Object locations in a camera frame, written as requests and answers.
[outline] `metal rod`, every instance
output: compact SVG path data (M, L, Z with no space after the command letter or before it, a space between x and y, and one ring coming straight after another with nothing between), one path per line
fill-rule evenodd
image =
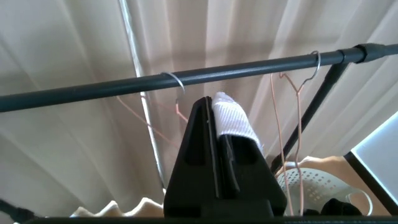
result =
M380 57L398 54L398 44L376 46L379 47L377 52L381 54ZM350 49L322 53L321 65L333 65L342 62L360 62L365 57L366 53L363 49L353 47ZM259 62L174 72L174 75L176 75L180 81L187 86L315 66L317 66L316 55L301 55L296 57L263 60ZM93 100L176 86L179 86L179 84L174 80L174 78L160 74L53 90L35 91L31 93L20 93L0 96L0 112L23 110L83 100Z
M333 88L335 83L341 77L343 72L346 70L348 63L341 63L332 65L325 76L321 87L318 89L317 94L315 94L314 98L312 99L310 105L308 106L307 110L305 111L304 115L302 116L301 123L302 123L302 131L307 127L307 124L311 121L313 115L317 112L319 107L321 106L323 100L326 98L330 90ZM292 150L294 144L298 139L299 127L296 126L292 135L290 135L289 140L287 140L284 146L284 155L285 157L287 154ZM279 154L275 159L272 161L271 164L271 172L276 173L282 167L282 154Z

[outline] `white fabric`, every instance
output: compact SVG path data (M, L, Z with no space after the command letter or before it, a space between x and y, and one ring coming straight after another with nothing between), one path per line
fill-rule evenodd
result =
M242 107L223 92L217 92L211 103L216 121L217 138L224 134L242 136L256 142L261 151L260 140L253 131Z

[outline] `perforated basket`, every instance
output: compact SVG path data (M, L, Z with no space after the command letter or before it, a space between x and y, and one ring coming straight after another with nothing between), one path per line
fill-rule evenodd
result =
M372 214L373 205L367 193L351 187L344 181L327 172L309 168L301 168L300 170L302 172L304 188L304 209L314 209L321 212L323 206L332 198L341 202L351 203L350 196L352 194L362 193L365 194L369 202L368 215ZM287 170L286 177L289 183L294 215L299 215L300 179L297 169ZM277 181L287 196L284 175L279 175Z

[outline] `curtain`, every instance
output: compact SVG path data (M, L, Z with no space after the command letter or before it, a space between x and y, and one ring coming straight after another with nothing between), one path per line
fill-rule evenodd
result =
M393 0L2 0L0 94L131 78L138 66L140 75L154 75L365 42L396 44L397 12ZM303 132L300 157L343 155L394 114L396 62L391 56L350 65ZM328 69L305 85L303 112ZM287 74L299 85L314 71ZM197 99L225 91L272 159L280 149L269 78L185 86L180 111L189 116ZM277 75L274 85L285 143L297 125L295 93ZM185 121L159 105L174 109L180 95L170 88L148 92L147 104L139 94L120 99L179 145ZM78 206L97 212L111 200L128 211L144 196L162 203L162 180L166 187L178 147L157 134L154 140L115 97L0 114L0 197L46 216L69 215Z

